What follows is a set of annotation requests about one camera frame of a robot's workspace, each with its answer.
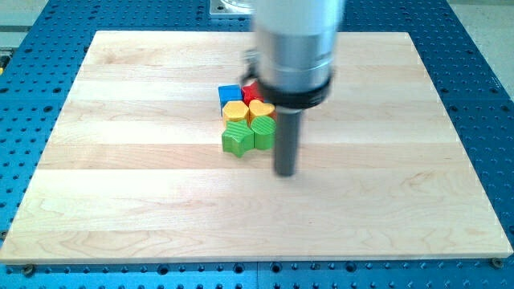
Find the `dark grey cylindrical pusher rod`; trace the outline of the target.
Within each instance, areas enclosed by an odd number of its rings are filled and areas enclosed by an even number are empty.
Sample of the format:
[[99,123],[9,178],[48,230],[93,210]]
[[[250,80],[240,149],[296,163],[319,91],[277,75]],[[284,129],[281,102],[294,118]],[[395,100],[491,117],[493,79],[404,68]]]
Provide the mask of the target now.
[[276,106],[275,111],[274,169],[279,176],[290,177],[296,171],[302,110]]

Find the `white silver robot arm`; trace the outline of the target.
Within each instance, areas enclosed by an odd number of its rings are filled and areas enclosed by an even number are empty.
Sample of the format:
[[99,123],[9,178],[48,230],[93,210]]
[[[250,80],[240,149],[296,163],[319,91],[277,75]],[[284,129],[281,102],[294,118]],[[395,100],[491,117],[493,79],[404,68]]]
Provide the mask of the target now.
[[274,170],[296,172],[303,110],[322,103],[332,80],[342,0],[257,0],[252,19],[258,88],[275,105]]

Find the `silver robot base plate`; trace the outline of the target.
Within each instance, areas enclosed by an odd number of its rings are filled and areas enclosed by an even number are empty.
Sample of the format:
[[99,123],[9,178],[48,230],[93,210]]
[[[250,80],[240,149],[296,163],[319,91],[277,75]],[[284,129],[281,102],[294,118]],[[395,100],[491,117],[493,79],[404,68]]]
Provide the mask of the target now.
[[229,17],[252,14],[252,0],[210,0],[210,16]]

